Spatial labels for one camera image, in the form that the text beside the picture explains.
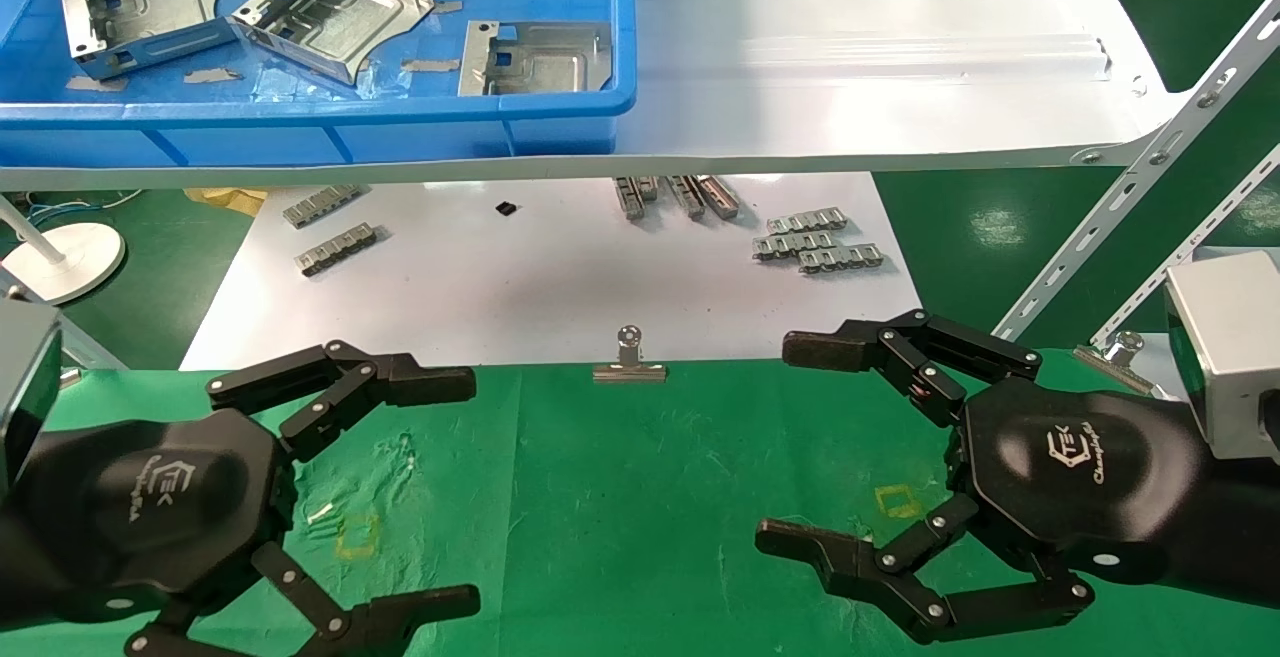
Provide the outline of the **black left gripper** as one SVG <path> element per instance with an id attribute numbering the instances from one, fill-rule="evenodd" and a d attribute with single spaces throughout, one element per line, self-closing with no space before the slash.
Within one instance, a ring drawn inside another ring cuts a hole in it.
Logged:
<path id="1" fill-rule="evenodd" d="M 411 353 L 332 341 L 214 378 L 207 396 L 224 410 L 200 420 L 41 434 L 28 457 L 29 625 L 160 610 L 127 640 L 125 656 L 242 656 L 188 630 L 264 578 L 314 628 L 297 656 L 402 656 L 421 626 L 476 615 L 479 589 L 340 608 L 279 544 L 297 498 L 291 460 L 317 457 L 379 406 L 461 403 L 476 393 L 471 368 L 424 368 Z M 278 439 L 246 416 L 302 398 Z"/>

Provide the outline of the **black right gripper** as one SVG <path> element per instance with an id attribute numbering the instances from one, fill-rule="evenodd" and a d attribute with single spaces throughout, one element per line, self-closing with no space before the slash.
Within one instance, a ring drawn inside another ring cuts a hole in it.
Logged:
<path id="1" fill-rule="evenodd" d="M 1211 549 L 1196 501 L 1211 452 L 1188 406 L 1044 388 L 1029 382 L 1041 369 L 1037 352 L 923 309 L 882 323 L 846 320 L 831 333 L 790 332 L 782 360 L 878 373 L 936 426 L 956 426 L 963 494 L 884 547 L 778 519 L 755 530 L 763 555 L 808 564 L 824 593 L 877 607 L 915 643 L 1062 626 L 1094 601 L 1068 569 L 1121 584 L 1210 589 Z M 947 368 L 989 387 L 968 400 Z M 922 583 L 918 571 L 968 528 L 1032 581 L 951 596 Z"/>

